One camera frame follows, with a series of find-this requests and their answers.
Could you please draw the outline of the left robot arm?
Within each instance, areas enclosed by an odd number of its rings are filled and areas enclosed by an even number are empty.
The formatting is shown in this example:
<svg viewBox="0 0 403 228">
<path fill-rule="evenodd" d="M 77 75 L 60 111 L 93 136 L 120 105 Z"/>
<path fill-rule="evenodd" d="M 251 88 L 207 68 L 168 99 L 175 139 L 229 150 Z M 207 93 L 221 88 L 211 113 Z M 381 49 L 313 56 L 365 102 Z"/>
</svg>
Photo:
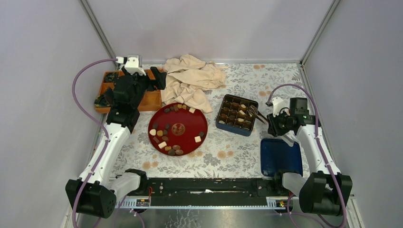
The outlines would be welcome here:
<svg viewBox="0 0 403 228">
<path fill-rule="evenodd" d="M 138 106 L 145 93 L 166 87 L 167 73 L 156 67 L 150 70 L 153 79 L 147 74 L 124 72 L 114 81 L 114 87 L 104 92 L 111 105 L 102 126 L 104 136 L 84 171 L 76 180 L 68 180 L 65 187 L 74 212 L 106 219 L 125 195 L 130 192 L 142 195 L 147 191 L 144 171 L 128 171 L 114 181 L 109 179 L 117 156 L 139 119 Z"/>
</svg>

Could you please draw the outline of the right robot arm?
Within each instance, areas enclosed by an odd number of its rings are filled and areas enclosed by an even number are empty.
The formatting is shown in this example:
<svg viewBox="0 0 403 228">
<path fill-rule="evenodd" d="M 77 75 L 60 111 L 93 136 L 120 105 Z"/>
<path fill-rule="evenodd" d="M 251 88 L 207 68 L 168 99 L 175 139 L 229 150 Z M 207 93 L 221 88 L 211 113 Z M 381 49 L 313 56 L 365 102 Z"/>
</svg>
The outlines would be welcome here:
<svg viewBox="0 0 403 228">
<path fill-rule="evenodd" d="M 291 98 L 286 107 L 282 98 L 275 97 L 269 105 L 273 107 L 273 112 L 267 116 L 268 133 L 282 138 L 289 146 L 294 143 L 290 137 L 292 133 L 305 152 L 310 170 L 307 179 L 295 173 L 282 174 L 281 178 L 273 181 L 273 191 L 280 196 L 289 191 L 295 193 L 305 213 L 342 216 L 353 182 L 331 159 L 319 120 L 308 109 L 308 100 Z"/>
</svg>

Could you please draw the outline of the navy chocolate box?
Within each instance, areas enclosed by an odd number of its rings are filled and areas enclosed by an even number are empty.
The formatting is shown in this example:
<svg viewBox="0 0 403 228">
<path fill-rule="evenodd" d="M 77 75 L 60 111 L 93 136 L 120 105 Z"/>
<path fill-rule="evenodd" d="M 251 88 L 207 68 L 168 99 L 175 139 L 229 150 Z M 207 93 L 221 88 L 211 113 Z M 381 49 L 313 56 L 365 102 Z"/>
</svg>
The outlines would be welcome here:
<svg viewBox="0 0 403 228">
<path fill-rule="evenodd" d="M 259 104 L 247 98 L 226 94 L 216 117 L 216 127 L 230 133 L 250 136 L 256 120 L 248 114 L 251 106 L 257 108 Z"/>
</svg>

